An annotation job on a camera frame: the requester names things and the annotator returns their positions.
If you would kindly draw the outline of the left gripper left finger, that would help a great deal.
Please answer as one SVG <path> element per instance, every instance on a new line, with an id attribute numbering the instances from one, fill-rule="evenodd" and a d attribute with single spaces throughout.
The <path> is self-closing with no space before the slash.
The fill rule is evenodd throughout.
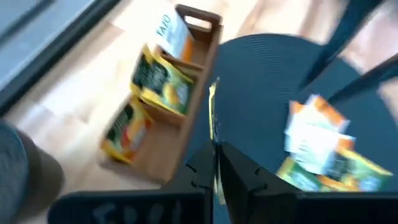
<path id="1" fill-rule="evenodd" d="M 213 145 L 207 142 L 161 188 L 169 194 L 161 224 L 213 224 L 214 175 Z"/>

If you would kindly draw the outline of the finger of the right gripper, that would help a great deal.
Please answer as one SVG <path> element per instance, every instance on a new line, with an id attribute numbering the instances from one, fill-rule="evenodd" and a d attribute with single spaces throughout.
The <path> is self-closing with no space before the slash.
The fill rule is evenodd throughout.
<path id="1" fill-rule="evenodd" d="M 391 57 L 337 91 L 328 102 L 345 101 L 395 77 L 398 77 L 398 57 Z"/>
<path id="2" fill-rule="evenodd" d="M 351 42 L 365 23 L 366 18 L 384 0 L 349 0 L 348 5 L 328 43 L 323 46 L 317 60 L 313 63 L 307 76 L 299 85 L 304 89 L 311 84 L 322 71 L 332 63 L 336 56 Z"/>

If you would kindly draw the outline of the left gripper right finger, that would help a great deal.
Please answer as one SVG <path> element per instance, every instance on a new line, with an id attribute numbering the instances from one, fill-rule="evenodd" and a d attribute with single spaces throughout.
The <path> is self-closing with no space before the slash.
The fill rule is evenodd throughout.
<path id="1" fill-rule="evenodd" d="M 228 142 L 221 144 L 220 172 L 232 224 L 296 224 L 299 189 Z"/>

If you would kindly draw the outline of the brown wooden tea organizer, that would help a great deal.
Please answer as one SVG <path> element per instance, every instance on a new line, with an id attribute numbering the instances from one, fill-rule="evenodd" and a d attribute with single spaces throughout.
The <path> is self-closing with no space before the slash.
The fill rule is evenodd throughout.
<path id="1" fill-rule="evenodd" d="M 195 39 L 190 62 L 184 62 L 172 57 L 157 44 L 155 30 L 159 25 L 162 14 L 171 7 L 185 21 Z M 154 120 L 154 125 L 147 132 L 132 164 L 127 165 L 150 180 L 161 184 L 168 182 L 180 165 L 180 161 L 185 154 L 187 144 L 190 140 L 195 117 L 203 99 L 205 85 L 210 76 L 213 62 L 215 61 L 221 30 L 221 17 L 217 14 L 183 4 L 167 6 L 155 18 L 155 28 L 152 35 L 143 45 L 147 45 L 153 54 L 159 54 L 183 74 L 194 80 L 195 84 L 188 112 L 184 116 L 175 114 L 164 108 L 142 101 L 137 94 L 132 92 L 130 82 L 132 73 L 141 55 L 142 45 L 137 56 L 125 55 L 119 64 L 118 73 L 126 75 L 129 79 L 126 83 L 127 95 L 121 104 L 114 108 L 113 115 L 108 120 L 99 140 L 99 146 L 111 123 L 116 119 L 130 97 L 136 95 L 143 104 L 144 109 L 149 113 L 149 116 Z"/>

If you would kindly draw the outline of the orange mango tea packet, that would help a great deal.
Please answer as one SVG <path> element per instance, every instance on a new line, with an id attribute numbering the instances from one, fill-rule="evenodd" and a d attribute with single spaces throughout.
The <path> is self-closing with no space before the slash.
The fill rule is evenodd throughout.
<path id="1" fill-rule="evenodd" d="M 333 179 L 330 179 L 324 175 L 319 175 L 318 180 L 325 186 L 331 188 L 334 191 L 346 191 L 346 192 L 358 192 L 359 189 L 355 186 L 348 185 Z"/>
<path id="2" fill-rule="evenodd" d="M 100 148 L 113 159 L 132 164 L 154 120 L 136 95 L 132 95 L 111 123 Z"/>

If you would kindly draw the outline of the round dark woven placemat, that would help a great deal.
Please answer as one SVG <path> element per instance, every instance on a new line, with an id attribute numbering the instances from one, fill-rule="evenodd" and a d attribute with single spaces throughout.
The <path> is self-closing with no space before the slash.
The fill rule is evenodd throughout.
<path id="1" fill-rule="evenodd" d="M 276 175 L 287 158 L 283 146 L 288 103 L 308 96 L 299 85 L 320 52 L 317 44 L 279 34 L 249 35 L 222 44 L 213 69 L 221 78 L 216 92 L 221 143 L 232 144 Z M 338 58 L 309 88 L 329 99 L 360 76 Z M 379 192 L 298 188 L 296 224 L 398 224 L 398 126 L 376 89 L 331 104 L 351 120 L 348 131 L 358 138 L 359 153 L 393 171 L 394 177 Z M 227 204 L 215 199 L 213 224 L 232 224 Z"/>

